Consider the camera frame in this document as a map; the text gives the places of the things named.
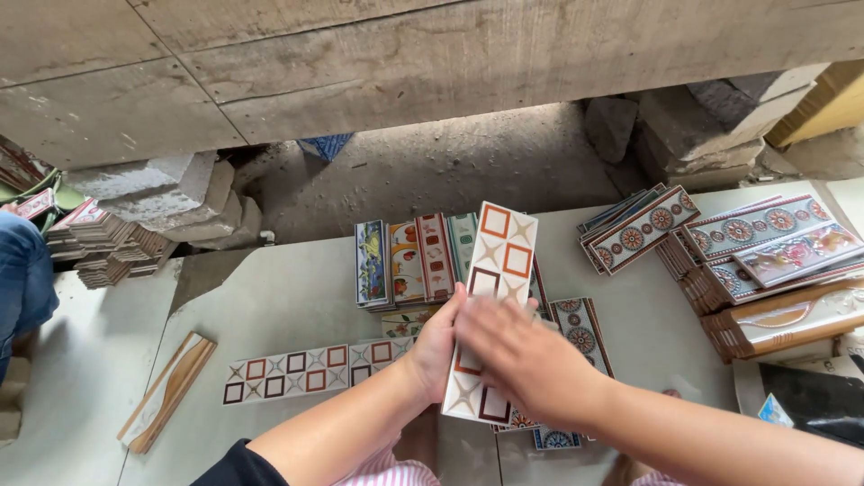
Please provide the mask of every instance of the green object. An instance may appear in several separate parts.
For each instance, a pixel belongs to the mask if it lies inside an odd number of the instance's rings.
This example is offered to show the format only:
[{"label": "green object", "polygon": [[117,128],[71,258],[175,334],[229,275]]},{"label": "green object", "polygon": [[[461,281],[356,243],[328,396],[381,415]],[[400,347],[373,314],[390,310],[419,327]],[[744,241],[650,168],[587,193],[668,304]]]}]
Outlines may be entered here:
[{"label": "green object", "polygon": [[54,191],[54,203],[64,211],[72,211],[80,206],[87,198],[75,189],[63,183],[62,179]]}]

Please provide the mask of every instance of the blue jeans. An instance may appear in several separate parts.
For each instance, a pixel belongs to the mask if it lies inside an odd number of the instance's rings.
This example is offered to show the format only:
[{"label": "blue jeans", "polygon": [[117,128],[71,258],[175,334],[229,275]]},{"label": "blue jeans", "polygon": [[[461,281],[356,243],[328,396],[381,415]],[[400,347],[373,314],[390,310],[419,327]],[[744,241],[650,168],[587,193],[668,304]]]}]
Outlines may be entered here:
[{"label": "blue jeans", "polygon": [[12,357],[12,338],[44,324],[59,304],[51,252],[39,230],[0,211],[0,383]]}]

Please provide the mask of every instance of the pink striped shirt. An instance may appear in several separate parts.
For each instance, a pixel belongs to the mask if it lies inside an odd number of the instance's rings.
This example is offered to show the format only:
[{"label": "pink striped shirt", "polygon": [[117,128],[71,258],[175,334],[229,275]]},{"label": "pink striped shirt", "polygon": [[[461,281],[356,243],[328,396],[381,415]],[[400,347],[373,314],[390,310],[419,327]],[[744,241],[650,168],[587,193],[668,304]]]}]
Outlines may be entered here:
[{"label": "pink striped shirt", "polygon": [[419,461],[397,461],[393,446],[399,437],[369,456],[339,486],[441,486],[438,478]]}]

